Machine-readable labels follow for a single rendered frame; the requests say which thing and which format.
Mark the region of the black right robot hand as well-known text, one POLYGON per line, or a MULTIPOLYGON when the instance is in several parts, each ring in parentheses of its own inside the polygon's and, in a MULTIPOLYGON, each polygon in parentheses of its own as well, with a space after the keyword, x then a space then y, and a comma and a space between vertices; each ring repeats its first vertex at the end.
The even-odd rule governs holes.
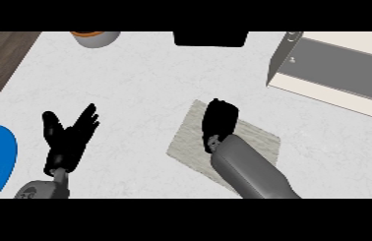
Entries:
POLYGON ((221 142, 233 133, 238 120, 238 108, 217 98, 210 102, 202 119, 202 141, 205 152, 211 153, 208 140, 217 136, 221 142))

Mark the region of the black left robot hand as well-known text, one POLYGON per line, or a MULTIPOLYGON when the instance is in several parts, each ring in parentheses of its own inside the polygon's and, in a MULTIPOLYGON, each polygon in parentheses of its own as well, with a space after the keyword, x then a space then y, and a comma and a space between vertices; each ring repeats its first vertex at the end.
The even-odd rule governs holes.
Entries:
POLYGON ((44 174, 62 168, 72 172, 86 151, 87 143, 93 137, 100 122, 97 121, 96 105, 89 104, 72 126, 64 128, 52 111, 43 113, 44 138, 49 145, 44 174))

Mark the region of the pale grey placemat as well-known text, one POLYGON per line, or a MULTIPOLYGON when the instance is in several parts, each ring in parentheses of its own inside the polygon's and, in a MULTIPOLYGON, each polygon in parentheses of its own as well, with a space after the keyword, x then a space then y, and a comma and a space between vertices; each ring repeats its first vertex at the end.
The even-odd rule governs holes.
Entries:
MULTIPOLYGON (((195 100, 173 137, 167 154, 233 192, 233 187, 211 166, 211 155, 204 148, 202 118, 205 110, 207 104, 201 100, 195 100)), ((252 146, 272 165, 276 165, 281 138, 242 120, 236 121, 233 133, 252 146)))

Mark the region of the grey and cream tiered shelf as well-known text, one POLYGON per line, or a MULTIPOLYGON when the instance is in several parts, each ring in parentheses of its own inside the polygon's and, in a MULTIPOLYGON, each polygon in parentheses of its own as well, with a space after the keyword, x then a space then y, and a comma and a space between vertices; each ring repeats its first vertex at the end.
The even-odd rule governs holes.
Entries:
POLYGON ((372 116, 372 31, 288 31, 266 85, 372 116))

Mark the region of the blue round plate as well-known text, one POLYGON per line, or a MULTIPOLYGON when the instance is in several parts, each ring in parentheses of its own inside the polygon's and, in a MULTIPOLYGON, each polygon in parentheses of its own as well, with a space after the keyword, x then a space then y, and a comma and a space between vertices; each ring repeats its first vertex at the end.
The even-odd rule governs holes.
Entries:
POLYGON ((0 125, 0 192, 7 184, 18 157, 18 143, 12 131, 0 125))

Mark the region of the black appliance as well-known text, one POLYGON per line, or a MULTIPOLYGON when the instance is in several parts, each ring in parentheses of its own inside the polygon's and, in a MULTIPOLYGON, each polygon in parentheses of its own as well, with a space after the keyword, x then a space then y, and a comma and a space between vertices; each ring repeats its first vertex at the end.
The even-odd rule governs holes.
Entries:
POLYGON ((242 47, 248 32, 176 31, 173 35, 177 46, 242 47))

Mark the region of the dark brown wooden panel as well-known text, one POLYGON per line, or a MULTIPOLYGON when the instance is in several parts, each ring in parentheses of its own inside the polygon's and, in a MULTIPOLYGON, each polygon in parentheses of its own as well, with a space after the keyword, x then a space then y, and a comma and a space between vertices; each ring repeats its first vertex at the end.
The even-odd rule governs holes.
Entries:
POLYGON ((0 91, 40 35, 38 31, 0 31, 0 91))

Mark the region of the grey pot with orange rim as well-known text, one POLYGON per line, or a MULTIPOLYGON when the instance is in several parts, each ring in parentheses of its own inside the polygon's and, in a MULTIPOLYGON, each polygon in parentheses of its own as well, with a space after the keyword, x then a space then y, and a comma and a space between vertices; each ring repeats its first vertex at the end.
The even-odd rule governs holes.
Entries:
POLYGON ((118 31, 74 31, 71 34, 83 47, 102 48, 117 40, 121 33, 118 31))

